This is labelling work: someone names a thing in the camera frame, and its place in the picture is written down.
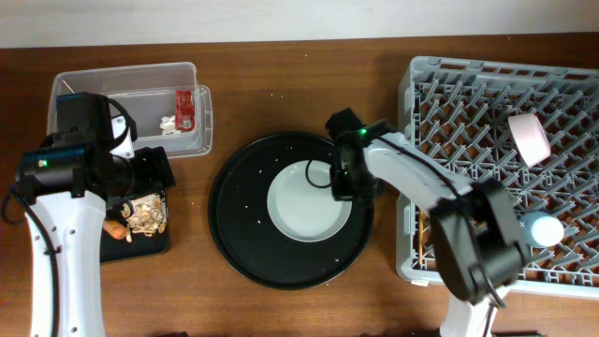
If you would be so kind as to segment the grey plate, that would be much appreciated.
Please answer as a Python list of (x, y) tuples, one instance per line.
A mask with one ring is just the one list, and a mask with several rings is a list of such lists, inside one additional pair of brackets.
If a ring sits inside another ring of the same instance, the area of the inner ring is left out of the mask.
[(330, 187), (330, 164), (303, 160), (282, 169), (272, 180), (267, 194), (270, 220), (286, 237), (297, 242), (321, 242), (334, 236), (352, 211), (349, 201), (336, 201)]

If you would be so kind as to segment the red snack wrapper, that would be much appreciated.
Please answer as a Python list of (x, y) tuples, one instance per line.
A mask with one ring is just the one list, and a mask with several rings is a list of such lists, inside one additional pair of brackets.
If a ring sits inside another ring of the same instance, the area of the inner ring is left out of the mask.
[(177, 90), (175, 96), (175, 126), (181, 132), (195, 128), (195, 104), (191, 91)]

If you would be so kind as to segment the orange carrot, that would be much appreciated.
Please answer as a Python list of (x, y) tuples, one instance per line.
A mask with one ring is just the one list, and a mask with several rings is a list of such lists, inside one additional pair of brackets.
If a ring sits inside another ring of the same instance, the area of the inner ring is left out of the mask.
[(127, 235), (125, 226), (117, 221), (105, 220), (103, 229), (115, 240), (122, 240)]

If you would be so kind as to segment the wooden chopstick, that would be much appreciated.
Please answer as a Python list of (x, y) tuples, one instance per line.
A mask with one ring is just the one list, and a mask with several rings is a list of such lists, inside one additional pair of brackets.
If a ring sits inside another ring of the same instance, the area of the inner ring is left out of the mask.
[(423, 265), (423, 236), (424, 236), (424, 222), (426, 219), (426, 214), (424, 210), (420, 209), (418, 211), (418, 267), (422, 268)]

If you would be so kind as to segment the round black serving tray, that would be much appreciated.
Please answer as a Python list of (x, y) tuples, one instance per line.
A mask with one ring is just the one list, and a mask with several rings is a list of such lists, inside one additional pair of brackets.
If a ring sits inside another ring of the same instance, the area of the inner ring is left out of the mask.
[(374, 209), (352, 203), (340, 232), (321, 242), (287, 237), (270, 219), (268, 189), (286, 167), (332, 162), (332, 143), (308, 133), (254, 140), (228, 158), (216, 175), (209, 202), (212, 238), (227, 262), (248, 279), (277, 289), (321, 285), (343, 273), (368, 242)]

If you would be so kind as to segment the pink bowl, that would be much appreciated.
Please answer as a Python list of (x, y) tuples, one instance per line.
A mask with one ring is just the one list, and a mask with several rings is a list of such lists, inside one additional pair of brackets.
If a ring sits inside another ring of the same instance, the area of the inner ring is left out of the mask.
[(533, 167), (551, 155), (546, 132), (534, 113), (510, 116), (508, 126), (520, 156)]

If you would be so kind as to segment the light blue cup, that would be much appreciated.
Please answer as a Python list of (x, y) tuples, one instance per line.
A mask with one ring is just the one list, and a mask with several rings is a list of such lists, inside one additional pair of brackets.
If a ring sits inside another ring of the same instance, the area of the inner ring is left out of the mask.
[(532, 248), (548, 248), (564, 237), (564, 227), (555, 216), (546, 212), (528, 212), (520, 219), (526, 242)]

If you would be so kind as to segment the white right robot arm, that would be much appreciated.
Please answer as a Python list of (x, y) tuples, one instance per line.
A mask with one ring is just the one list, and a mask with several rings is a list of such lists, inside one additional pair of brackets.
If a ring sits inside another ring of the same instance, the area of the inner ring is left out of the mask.
[(386, 182), (428, 215), (436, 268), (450, 292), (440, 336), (489, 336), (508, 288), (531, 260), (509, 193), (426, 156), (387, 121), (365, 125), (350, 109), (331, 115), (332, 195), (369, 205)]

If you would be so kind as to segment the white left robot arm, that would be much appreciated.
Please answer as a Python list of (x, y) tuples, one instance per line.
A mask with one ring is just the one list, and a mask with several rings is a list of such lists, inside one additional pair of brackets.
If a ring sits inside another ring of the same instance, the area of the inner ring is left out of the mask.
[(162, 147), (134, 149), (137, 126), (116, 100), (56, 99), (56, 132), (25, 153), (8, 194), (32, 239), (33, 336), (102, 336), (100, 244), (109, 207), (175, 186)]

